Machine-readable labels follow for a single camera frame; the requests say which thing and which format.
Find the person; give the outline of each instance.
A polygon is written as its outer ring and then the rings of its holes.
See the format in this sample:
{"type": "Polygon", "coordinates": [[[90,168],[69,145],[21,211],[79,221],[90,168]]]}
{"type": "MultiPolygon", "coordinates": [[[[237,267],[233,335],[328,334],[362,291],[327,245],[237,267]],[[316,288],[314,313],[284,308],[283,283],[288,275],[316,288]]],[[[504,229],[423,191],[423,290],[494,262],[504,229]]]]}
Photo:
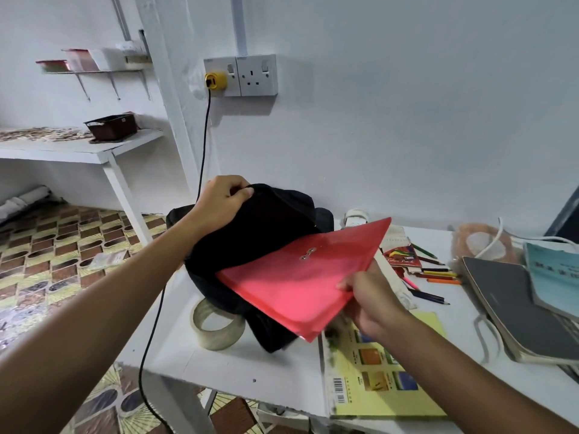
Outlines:
{"type": "MultiPolygon", "coordinates": [[[[2,432],[60,433],[191,248],[251,197],[248,185],[241,176],[213,178],[183,219],[3,353],[2,432]]],[[[346,312],[360,331],[380,342],[463,431],[579,432],[408,313],[375,262],[337,289],[352,290],[346,312]]]]}

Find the yellow charger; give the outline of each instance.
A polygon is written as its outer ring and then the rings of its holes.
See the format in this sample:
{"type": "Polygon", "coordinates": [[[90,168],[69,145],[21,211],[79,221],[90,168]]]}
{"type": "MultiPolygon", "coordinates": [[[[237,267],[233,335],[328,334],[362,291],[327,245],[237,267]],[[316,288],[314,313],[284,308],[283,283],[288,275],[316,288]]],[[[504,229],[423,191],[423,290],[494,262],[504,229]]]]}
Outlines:
{"type": "Polygon", "coordinates": [[[205,75],[205,85],[210,90],[224,90],[227,88],[227,74],[225,72],[212,72],[205,75]]]}

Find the black cable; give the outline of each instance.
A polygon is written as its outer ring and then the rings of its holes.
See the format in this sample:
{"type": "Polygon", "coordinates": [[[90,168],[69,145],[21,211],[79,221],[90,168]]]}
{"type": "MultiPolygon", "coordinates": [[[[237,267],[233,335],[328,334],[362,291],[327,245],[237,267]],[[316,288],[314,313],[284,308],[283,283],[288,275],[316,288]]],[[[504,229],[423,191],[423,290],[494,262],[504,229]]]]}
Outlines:
{"type": "MultiPolygon", "coordinates": [[[[199,173],[199,189],[197,190],[197,199],[195,203],[199,200],[199,196],[201,195],[201,183],[203,182],[203,168],[205,166],[205,148],[207,144],[207,123],[209,121],[209,109],[211,108],[211,90],[207,90],[208,100],[207,100],[207,114],[205,114],[205,131],[203,132],[203,158],[201,159],[201,173],[199,173]]],[[[148,410],[157,418],[159,422],[163,424],[165,429],[170,433],[174,434],[174,431],[171,429],[167,421],[159,416],[159,414],[153,409],[150,405],[149,400],[145,396],[145,391],[143,389],[143,366],[145,365],[145,359],[147,358],[147,353],[149,352],[150,343],[153,341],[153,336],[155,335],[155,329],[157,329],[157,322],[159,321],[159,316],[161,315],[161,308],[163,307],[163,298],[165,297],[165,287],[161,291],[161,299],[159,300],[159,310],[157,311],[157,316],[155,317],[155,323],[153,323],[153,329],[150,331],[149,341],[147,343],[147,347],[145,347],[145,353],[143,353],[143,358],[141,359],[141,366],[139,367],[139,392],[141,393],[141,397],[145,406],[148,410]]]]}

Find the teal booklet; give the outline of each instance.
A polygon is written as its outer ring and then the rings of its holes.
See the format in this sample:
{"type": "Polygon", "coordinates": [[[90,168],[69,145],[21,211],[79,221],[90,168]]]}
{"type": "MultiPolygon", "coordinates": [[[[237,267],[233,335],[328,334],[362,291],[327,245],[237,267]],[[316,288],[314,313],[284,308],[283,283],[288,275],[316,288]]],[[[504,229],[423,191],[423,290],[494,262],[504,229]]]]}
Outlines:
{"type": "Polygon", "coordinates": [[[536,305],[579,321],[579,254],[525,244],[536,305]]]}

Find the wall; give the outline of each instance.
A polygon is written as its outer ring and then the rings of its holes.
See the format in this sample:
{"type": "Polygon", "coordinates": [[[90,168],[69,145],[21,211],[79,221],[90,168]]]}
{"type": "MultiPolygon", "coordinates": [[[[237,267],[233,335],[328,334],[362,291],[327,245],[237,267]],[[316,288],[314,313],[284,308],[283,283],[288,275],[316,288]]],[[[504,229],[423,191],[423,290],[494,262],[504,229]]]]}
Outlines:
{"type": "MultiPolygon", "coordinates": [[[[579,0],[244,3],[249,51],[278,54],[280,93],[214,101],[210,174],[302,190],[337,216],[502,215],[522,234],[577,187],[579,0]]],[[[137,5],[164,32],[200,158],[202,59],[235,53],[229,0],[137,5]]]]}
{"type": "MultiPolygon", "coordinates": [[[[131,37],[137,39],[142,25],[134,0],[121,3],[131,37]]],[[[0,127],[83,126],[84,121],[128,110],[142,114],[149,127],[162,128],[167,137],[124,154],[118,161],[138,209],[166,213],[191,203],[153,72],[147,73],[152,101],[137,74],[120,73],[115,75],[120,101],[105,76],[85,76],[89,102],[74,76],[42,75],[34,64],[64,57],[61,49],[121,42],[123,35],[111,0],[3,0],[0,36],[5,37],[0,40],[0,127]]],[[[25,175],[27,184],[46,184],[71,203],[120,208],[98,165],[21,161],[18,167],[10,166],[12,171],[18,168],[17,175],[5,168],[9,162],[2,162],[0,172],[7,194],[16,191],[25,175]]]]}

